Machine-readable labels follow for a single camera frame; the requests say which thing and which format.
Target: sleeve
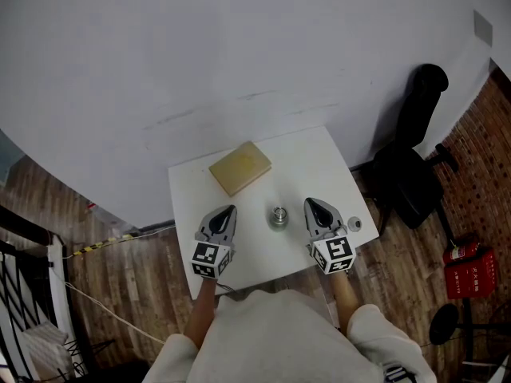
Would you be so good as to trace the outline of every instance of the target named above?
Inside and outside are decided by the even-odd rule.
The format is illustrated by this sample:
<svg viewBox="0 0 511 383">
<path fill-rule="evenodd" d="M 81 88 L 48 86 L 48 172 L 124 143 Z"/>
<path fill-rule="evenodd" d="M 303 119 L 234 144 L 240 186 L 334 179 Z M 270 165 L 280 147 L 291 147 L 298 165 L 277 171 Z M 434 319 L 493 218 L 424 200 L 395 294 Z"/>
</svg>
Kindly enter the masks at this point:
<svg viewBox="0 0 511 383">
<path fill-rule="evenodd" d="M 415 374 L 418 383 L 437 381 L 419 345 L 387 321 L 376 305 L 361 306 L 353 313 L 347 338 L 361 354 L 384 369 L 400 365 Z"/>
<path fill-rule="evenodd" d="M 190 338 L 181 334 L 171 335 L 142 383 L 186 381 L 198 352 Z"/>
</svg>

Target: white shirt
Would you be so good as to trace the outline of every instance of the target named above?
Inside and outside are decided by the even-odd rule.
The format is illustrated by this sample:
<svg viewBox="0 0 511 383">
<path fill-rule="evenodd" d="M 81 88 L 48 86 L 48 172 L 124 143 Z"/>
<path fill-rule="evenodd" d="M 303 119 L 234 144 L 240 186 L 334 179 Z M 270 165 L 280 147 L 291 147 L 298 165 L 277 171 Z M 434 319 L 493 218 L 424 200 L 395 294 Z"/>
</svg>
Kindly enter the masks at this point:
<svg viewBox="0 0 511 383">
<path fill-rule="evenodd" d="M 390 364 L 417 382 L 436 382 L 418 344 L 377 306 L 355 311 L 347 338 L 328 319 L 318 302 L 292 290 L 257 290 L 242 302 L 222 297 L 202 348 L 172 335 L 143 383 L 378 382 Z"/>
</svg>

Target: chair seat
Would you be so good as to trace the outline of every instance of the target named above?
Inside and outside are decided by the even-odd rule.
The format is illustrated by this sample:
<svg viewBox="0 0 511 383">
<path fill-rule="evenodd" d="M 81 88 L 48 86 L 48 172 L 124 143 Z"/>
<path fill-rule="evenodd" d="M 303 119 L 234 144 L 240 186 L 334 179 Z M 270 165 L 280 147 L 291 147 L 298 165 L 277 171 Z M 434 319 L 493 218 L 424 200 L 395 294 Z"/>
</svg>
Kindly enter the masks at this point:
<svg viewBox="0 0 511 383">
<path fill-rule="evenodd" d="M 412 148 L 393 152 L 394 144 L 374 157 L 380 193 L 409 228 L 417 228 L 436 208 L 443 189 L 433 169 Z"/>
</svg>

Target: white table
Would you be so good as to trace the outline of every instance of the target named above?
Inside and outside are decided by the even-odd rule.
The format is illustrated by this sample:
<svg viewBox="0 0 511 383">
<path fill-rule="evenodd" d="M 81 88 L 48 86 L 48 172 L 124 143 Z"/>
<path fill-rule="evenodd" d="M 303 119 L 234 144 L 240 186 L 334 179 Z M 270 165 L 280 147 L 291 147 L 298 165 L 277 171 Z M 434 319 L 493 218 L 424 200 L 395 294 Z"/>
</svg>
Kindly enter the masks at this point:
<svg viewBox="0 0 511 383">
<path fill-rule="evenodd" d="M 358 247 L 378 237 L 376 226 L 343 157 L 324 127 L 311 128 L 256 143 L 270 159 L 271 170 L 229 197 L 209 166 L 230 151 L 178 164 L 168 170 L 177 237 L 190 294 L 195 299 L 201 278 L 189 263 L 194 234 L 210 211 L 226 204 L 238 209 L 234 244 L 236 254 L 220 282 L 235 290 L 280 278 L 315 265 L 305 245 L 310 238 L 303 214 L 307 197 L 336 207 L 345 223 L 351 216 L 362 221 L 358 232 L 348 231 L 350 245 Z M 289 213 L 287 228 L 273 231 L 267 223 L 272 207 Z M 217 288 L 217 294 L 224 291 Z"/>
</svg>

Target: fire extinguisher box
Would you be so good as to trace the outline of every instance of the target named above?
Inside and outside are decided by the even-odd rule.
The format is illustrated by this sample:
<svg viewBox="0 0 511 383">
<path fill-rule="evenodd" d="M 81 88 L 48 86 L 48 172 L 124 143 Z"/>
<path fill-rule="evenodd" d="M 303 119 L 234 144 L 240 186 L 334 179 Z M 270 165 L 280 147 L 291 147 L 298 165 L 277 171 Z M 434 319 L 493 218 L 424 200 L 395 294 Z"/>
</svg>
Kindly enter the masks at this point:
<svg viewBox="0 0 511 383">
<path fill-rule="evenodd" d="M 477 257 L 444 268 L 449 299 L 488 296 L 497 285 L 493 248 L 480 248 Z"/>
</svg>

